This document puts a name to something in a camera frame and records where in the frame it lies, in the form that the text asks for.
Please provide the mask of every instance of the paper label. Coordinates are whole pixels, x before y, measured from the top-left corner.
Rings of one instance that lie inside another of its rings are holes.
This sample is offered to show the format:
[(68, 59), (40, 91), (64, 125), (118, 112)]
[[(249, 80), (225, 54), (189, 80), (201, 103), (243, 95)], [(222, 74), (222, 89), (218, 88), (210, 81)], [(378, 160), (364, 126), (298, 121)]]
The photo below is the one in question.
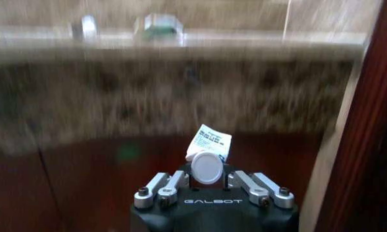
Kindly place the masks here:
[(230, 134), (221, 133), (202, 124), (187, 150), (187, 161), (193, 161), (198, 152), (210, 151), (226, 162), (230, 153), (231, 138), (233, 136)]

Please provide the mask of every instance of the white round lid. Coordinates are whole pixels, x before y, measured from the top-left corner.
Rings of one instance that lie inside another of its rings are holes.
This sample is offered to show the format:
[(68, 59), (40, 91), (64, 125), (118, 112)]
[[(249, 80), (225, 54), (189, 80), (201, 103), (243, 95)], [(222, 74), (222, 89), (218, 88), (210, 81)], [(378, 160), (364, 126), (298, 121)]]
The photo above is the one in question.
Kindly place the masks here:
[(191, 172), (199, 183), (214, 184), (223, 173), (223, 163), (218, 155), (209, 151), (199, 152), (191, 163)]

